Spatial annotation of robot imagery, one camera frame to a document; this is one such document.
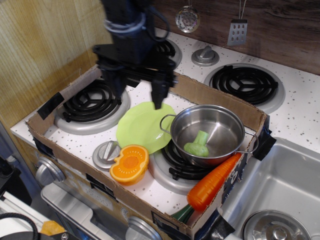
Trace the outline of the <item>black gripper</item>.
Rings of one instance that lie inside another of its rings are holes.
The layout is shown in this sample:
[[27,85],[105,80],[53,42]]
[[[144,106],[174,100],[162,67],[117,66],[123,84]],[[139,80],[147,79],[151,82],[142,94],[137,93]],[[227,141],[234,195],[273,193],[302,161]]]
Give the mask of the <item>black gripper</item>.
[[114,96],[120,99],[127,86],[118,71],[153,78],[151,98],[154,108],[160,109],[170,88],[178,83],[173,73],[175,62],[155,48],[156,43],[167,40],[167,35],[156,36],[152,24],[107,24],[105,28],[111,33],[113,43],[97,44],[92,51]]

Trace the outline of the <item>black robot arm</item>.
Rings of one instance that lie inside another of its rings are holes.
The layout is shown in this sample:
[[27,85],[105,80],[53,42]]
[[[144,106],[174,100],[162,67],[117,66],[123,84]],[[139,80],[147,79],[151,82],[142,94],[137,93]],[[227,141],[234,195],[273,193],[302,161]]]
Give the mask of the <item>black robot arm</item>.
[[154,18],[161,19],[167,28],[167,19],[153,7],[150,0],[103,0],[104,27],[111,34],[111,44],[95,45],[97,64],[102,76],[110,84],[117,98],[125,91],[129,80],[151,83],[151,99],[155,109],[162,107],[169,89],[176,80],[176,64],[158,46],[167,40],[157,37]]

